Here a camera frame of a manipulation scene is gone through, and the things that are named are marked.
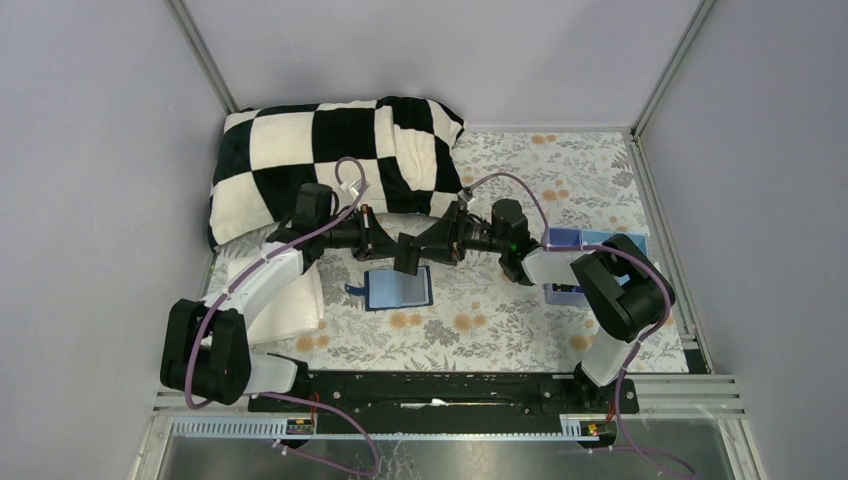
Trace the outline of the blue leather card holder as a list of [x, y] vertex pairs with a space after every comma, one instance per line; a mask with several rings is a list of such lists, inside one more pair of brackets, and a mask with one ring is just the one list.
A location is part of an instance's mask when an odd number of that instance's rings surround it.
[[429, 266], [414, 275], [391, 269], [366, 271], [361, 286], [346, 284], [345, 291], [364, 300], [366, 311], [385, 311], [431, 306], [434, 303]]

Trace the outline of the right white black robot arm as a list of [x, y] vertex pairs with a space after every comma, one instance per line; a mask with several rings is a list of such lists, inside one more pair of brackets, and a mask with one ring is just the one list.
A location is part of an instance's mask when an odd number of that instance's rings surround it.
[[423, 259], [455, 265], [468, 251], [498, 254], [513, 283], [581, 289], [600, 331], [575, 374], [596, 387], [614, 383], [625, 372], [643, 334], [664, 322], [674, 304], [669, 282], [628, 236], [616, 234], [600, 244], [545, 246], [531, 236], [514, 199], [496, 201], [488, 222], [473, 219], [464, 205], [452, 202], [422, 233], [399, 234], [394, 268], [412, 274]]

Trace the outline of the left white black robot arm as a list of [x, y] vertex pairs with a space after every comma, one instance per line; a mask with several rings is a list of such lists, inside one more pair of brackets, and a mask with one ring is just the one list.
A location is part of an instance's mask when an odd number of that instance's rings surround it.
[[248, 328], [255, 318], [328, 249], [348, 248], [360, 261], [395, 255], [396, 240], [369, 206], [352, 204], [334, 214], [334, 197], [327, 185], [301, 186], [290, 220], [268, 237], [257, 259], [218, 294], [181, 299], [171, 307], [160, 382], [182, 391], [190, 408], [289, 392], [298, 366], [287, 358], [251, 353]]

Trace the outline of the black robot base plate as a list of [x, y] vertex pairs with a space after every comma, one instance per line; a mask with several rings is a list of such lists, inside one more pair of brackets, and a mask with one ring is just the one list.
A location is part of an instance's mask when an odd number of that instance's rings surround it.
[[607, 419], [639, 411], [630, 380], [621, 388], [596, 387], [571, 374], [551, 373], [313, 371], [295, 381], [291, 395], [303, 402], [260, 396], [249, 400], [248, 410], [303, 414], [336, 427], [347, 422], [312, 407], [317, 401], [350, 415], [366, 432], [369, 427], [410, 427], [484, 433], [510, 428], [550, 432], [563, 415]]

